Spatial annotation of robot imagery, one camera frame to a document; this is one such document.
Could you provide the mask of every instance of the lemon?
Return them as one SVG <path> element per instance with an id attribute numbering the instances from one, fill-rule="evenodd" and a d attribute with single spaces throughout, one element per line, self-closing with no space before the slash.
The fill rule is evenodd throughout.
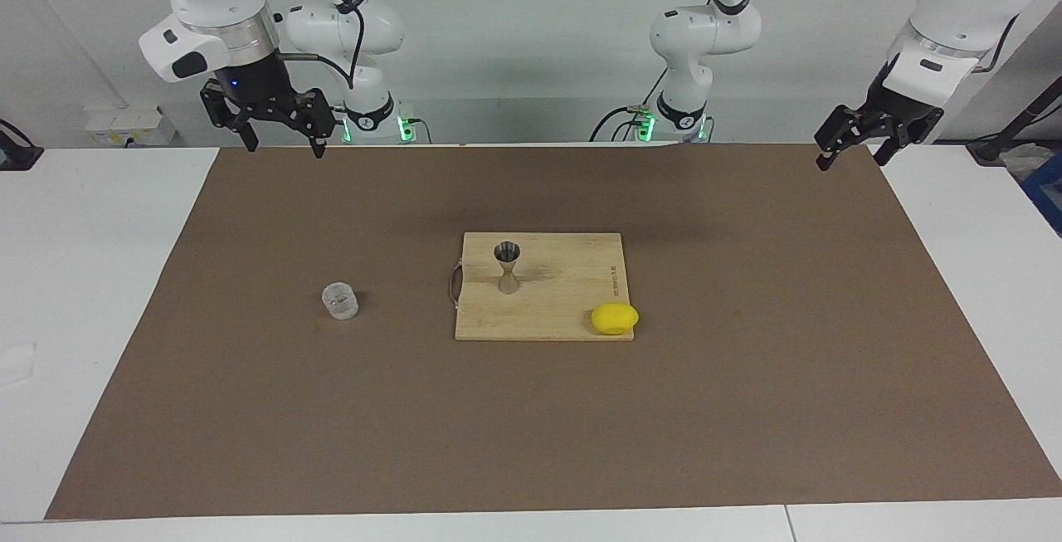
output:
<path id="1" fill-rule="evenodd" d="M 638 323 L 638 310 L 630 304 L 602 304 L 590 314 L 590 323 L 602 335 L 626 335 Z"/>

